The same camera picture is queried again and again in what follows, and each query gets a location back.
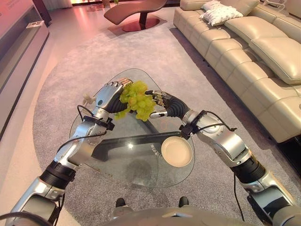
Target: wall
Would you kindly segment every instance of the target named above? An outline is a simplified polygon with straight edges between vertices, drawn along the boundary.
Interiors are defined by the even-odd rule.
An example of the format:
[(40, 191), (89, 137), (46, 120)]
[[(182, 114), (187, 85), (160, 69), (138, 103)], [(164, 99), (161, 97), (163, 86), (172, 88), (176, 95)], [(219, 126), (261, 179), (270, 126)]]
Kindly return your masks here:
[(286, 10), (298, 17), (301, 17), (301, 0), (287, 0)]

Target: silver metal arm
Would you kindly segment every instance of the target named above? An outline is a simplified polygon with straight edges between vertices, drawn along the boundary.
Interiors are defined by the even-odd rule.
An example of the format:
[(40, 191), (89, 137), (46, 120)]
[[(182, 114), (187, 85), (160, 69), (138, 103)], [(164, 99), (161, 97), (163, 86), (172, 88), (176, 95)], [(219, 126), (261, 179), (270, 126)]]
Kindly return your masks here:
[[(195, 130), (222, 124), (218, 117), (206, 113), (195, 122), (198, 115), (199, 113), (189, 110), (183, 121), (188, 125), (194, 123)], [(261, 210), (274, 226), (300, 225), (301, 209), (295, 206), (293, 197), (273, 174), (255, 159), (238, 135), (228, 130), (225, 125), (215, 125), (198, 131), (197, 137), (209, 144), (231, 168), (242, 187), (250, 194), (250, 200), (257, 210)]]
[[(73, 181), (79, 166), (91, 157), (94, 148), (102, 140), (101, 135), (107, 129), (112, 129), (109, 113), (123, 110), (119, 96), (128, 83), (131, 83), (129, 79), (121, 79), (105, 84), (96, 97), (93, 115), (84, 118), (73, 136), (57, 152), (43, 174), (33, 181), (11, 212), (27, 211), (51, 222), (50, 218), (57, 209), (55, 202), (62, 199), (66, 186)], [(6, 225), (12, 221), (13, 218), (8, 219)]]

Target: glass table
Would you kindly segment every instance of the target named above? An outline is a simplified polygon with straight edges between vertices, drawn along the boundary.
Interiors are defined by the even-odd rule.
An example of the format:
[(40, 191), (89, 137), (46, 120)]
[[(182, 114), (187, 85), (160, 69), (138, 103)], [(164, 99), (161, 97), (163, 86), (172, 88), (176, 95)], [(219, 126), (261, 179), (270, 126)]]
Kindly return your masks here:
[[(141, 80), (147, 84), (148, 90), (160, 90), (152, 78), (140, 69), (123, 71), (111, 81), (118, 81), (121, 78)], [(95, 102), (87, 105), (90, 110), (94, 107)], [(162, 109), (161, 106), (155, 106), (155, 110)], [(88, 112), (83, 110), (82, 114), (88, 115)], [(191, 138), (188, 142), (192, 147), (193, 157), (188, 165), (184, 167), (169, 165), (161, 154), (161, 145), (166, 138), (181, 136), (179, 127), (182, 121), (179, 118), (162, 117), (143, 122), (135, 118), (135, 113), (128, 113), (120, 120), (115, 120), (113, 114), (111, 117), (115, 124), (114, 130), (107, 131), (86, 165), (114, 178), (152, 188), (173, 186), (189, 176), (195, 162)], [(80, 123), (78, 115), (71, 127), (70, 136)]]

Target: green grapes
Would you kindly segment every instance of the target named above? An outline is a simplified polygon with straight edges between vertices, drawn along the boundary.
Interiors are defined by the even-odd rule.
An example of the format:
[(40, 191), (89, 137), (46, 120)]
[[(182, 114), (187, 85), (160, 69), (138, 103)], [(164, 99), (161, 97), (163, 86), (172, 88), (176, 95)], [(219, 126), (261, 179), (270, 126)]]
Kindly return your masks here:
[(142, 81), (137, 81), (128, 84), (122, 94), (120, 101), (127, 103), (127, 109), (115, 114), (115, 119), (121, 119), (126, 116), (126, 113), (137, 111), (136, 119), (147, 121), (150, 114), (155, 110), (156, 102), (152, 100), (151, 95), (145, 95), (147, 85)]

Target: chair base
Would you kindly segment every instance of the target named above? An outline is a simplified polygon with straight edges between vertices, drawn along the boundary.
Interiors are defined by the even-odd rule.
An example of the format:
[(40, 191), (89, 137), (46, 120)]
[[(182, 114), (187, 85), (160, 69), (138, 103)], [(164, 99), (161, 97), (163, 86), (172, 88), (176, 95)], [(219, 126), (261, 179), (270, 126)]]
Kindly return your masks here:
[(131, 22), (129, 24), (126, 24), (122, 28), (122, 30), (124, 30), (125, 32), (137, 32), (137, 31), (141, 31), (141, 30), (145, 30), (145, 29), (154, 27), (154, 26), (156, 26), (159, 23), (160, 23), (160, 20), (157, 19), (157, 18), (146, 19), (146, 23), (145, 24), (141, 24), (137, 20), (137, 21)]

